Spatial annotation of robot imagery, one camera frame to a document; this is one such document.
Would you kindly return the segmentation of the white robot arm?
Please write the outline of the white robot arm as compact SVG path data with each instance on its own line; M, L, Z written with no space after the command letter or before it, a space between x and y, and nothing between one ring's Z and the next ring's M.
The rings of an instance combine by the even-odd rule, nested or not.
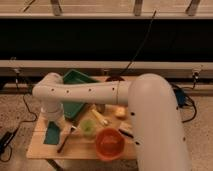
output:
M130 113L139 171L192 171L175 93L157 74L132 81L63 84L47 74L33 88L48 119L59 118L64 101L126 106Z

